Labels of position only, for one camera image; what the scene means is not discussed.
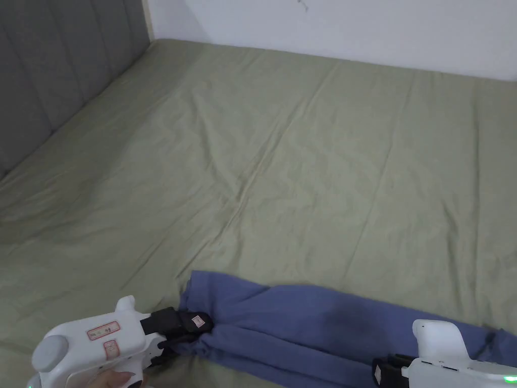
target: bed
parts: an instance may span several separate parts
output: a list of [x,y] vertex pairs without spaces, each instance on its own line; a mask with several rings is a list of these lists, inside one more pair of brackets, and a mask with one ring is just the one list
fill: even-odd
[[193,269],[517,334],[515,83],[174,40],[110,80],[0,181],[0,386],[53,326],[177,305]]

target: white controller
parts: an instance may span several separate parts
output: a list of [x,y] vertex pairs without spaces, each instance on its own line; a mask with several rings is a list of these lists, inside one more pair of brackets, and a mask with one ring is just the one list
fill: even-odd
[[471,360],[451,322],[416,320],[413,334],[418,358],[402,368],[410,388],[502,388],[517,382],[517,368]]
[[134,373],[123,388],[139,388],[142,370],[162,354],[158,343],[166,340],[145,335],[140,321],[149,316],[135,311],[130,295],[119,299],[114,312],[55,327],[33,353],[38,373],[27,388],[85,388],[107,369]]

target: red label sticker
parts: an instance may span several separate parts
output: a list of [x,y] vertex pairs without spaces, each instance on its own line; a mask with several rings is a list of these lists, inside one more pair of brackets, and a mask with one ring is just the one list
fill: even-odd
[[95,329],[88,330],[86,333],[88,334],[88,338],[90,339],[90,341],[95,341],[98,338],[110,335],[111,333],[118,332],[119,330],[120,325],[117,321],[113,321],[105,325],[96,327]]
[[117,341],[112,339],[111,341],[103,343],[104,351],[106,352],[106,361],[112,360],[120,356],[120,349],[118,348]]

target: sticker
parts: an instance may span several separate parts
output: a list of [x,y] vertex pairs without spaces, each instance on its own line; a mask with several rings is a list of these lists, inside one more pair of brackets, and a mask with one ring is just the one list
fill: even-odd
[[379,366],[377,365],[377,367],[375,368],[375,379],[377,380],[377,384],[381,384],[381,369],[379,368]]
[[117,341],[112,339],[111,341],[103,343],[104,351],[106,352],[106,361],[112,360],[120,356],[120,349],[118,348]]
[[111,333],[118,332],[119,330],[120,325],[117,321],[113,321],[105,325],[96,327],[95,329],[88,330],[86,333],[88,334],[88,338],[90,339],[90,341],[95,341],[98,338],[104,337]]
[[205,321],[203,321],[199,315],[192,318],[192,322],[195,323],[198,329],[205,324]]

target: gray button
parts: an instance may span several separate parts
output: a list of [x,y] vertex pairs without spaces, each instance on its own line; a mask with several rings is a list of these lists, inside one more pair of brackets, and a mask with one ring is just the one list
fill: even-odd
[[62,335],[45,337],[34,350],[34,369],[38,372],[50,372],[65,357],[67,351],[68,341]]
[[27,383],[27,388],[41,388],[41,380],[39,379],[39,374],[35,374],[31,377],[31,379]]

